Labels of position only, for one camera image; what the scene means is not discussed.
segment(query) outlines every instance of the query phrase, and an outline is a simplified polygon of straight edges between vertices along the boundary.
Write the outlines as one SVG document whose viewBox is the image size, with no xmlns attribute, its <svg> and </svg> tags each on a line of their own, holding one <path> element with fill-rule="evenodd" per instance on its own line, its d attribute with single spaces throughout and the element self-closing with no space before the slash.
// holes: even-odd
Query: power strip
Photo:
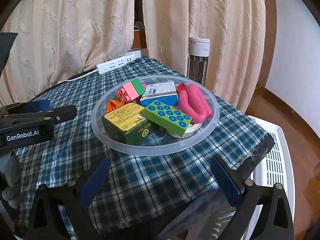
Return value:
<svg viewBox="0 0 320 240">
<path fill-rule="evenodd" d="M 122 57 L 117 57 L 115 59 L 112 60 L 108 60 L 106 62 L 102 62 L 96 65 L 96 68 L 98 70 L 98 73 L 100 75 L 107 73 L 111 70 L 120 68 L 122 66 L 124 66 L 125 64 L 133 61 L 136 59 L 136 56 L 132 53 L 126 53 L 124 56 Z"/>
</svg>

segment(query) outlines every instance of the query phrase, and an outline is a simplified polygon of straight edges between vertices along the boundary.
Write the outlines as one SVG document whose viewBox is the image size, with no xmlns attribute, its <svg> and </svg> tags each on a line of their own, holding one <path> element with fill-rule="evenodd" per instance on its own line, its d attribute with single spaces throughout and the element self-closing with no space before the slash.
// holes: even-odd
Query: pink and green building block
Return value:
<svg viewBox="0 0 320 240">
<path fill-rule="evenodd" d="M 189 115 L 157 100 L 143 110 L 143 116 L 181 137 L 192 120 Z"/>
<path fill-rule="evenodd" d="M 126 104 L 141 96 L 145 91 L 140 80 L 135 78 L 131 82 L 124 84 L 117 91 L 116 96 L 119 97 L 121 103 Z"/>
</svg>

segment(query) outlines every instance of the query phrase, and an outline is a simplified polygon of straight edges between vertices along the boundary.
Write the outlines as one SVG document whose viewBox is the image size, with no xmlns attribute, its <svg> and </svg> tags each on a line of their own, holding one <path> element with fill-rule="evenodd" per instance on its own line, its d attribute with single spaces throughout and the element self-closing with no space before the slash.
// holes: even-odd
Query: metal bolt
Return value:
<svg viewBox="0 0 320 240">
<path fill-rule="evenodd" d="M 71 179 L 71 180 L 69 180 L 69 181 L 67 182 L 67 186 L 68 186 L 68 187 L 72 187 L 72 186 L 74 186 L 74 184 L 76 184 L 76 182 L 75 182 L 73 179 Z"/>
<path fill-rule="evenodd" d="M 38 189 L 39 189 L 39 190 L 44 190 L 46 186 L 47 186 L 46 184 L 41 184 L 41 185 L 38 187 Z"/>
<path fill-rule="evenodd" d="M 277 189 L 282 189 L 283 187 L 282 187 L 282 185 L 280 183 L 276 183 L 276 188 Z"/>
<path fill-rule="evenodd" d="M 253 185 L 253 181 L 251 179 L 246 179 L 244 183 L 246 185 L 248 185 L 248 186 L 252 186 Z"/>
</svg>

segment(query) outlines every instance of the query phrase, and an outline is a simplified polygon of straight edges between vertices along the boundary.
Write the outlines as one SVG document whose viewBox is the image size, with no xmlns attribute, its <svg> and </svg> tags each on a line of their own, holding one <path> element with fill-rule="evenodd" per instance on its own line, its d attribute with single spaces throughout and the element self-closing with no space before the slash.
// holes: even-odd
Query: blue dot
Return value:
<svg viewBox="0 0 320 240">
<path fill-rule="evenodd" d="M 186 126 L 187 126 L 187 124 L 186 124 L 185 122 L 179 122 L 179 125 L 180 125 L 181 127 L 186 127 Z"/>
</svg>

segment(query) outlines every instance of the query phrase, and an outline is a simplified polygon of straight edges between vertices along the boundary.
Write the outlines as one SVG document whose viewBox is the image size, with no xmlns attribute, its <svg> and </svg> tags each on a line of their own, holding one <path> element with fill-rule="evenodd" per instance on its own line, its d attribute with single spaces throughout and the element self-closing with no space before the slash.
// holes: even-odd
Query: cylindrical white heater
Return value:
<svg viewBox="0 0 320 240">
<path fill-rule="evenodd" d="M 210 40 L 189 38 L 188 78 L 204 86 L 207 75 Z"/>
</svg>

